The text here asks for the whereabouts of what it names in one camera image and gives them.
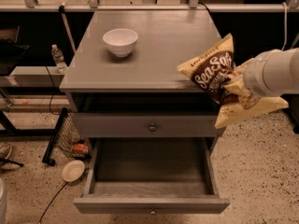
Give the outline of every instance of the bowl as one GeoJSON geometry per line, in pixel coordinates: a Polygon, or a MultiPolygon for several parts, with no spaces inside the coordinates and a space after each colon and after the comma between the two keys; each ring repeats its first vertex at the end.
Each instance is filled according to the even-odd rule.
{"type": "Polygon", "coordinates": [[[62,177],[65,182],[74,182],[79,179],[85,170],[83,161],[71,161],[63,169],[62,177]]]}
{"type": "Polygon", "coordinates": [[[135,31],[125,28],[114,29],[103,35],[107,49],[117,57],[128,56],[135,48],[137,39],[135,31]]]}

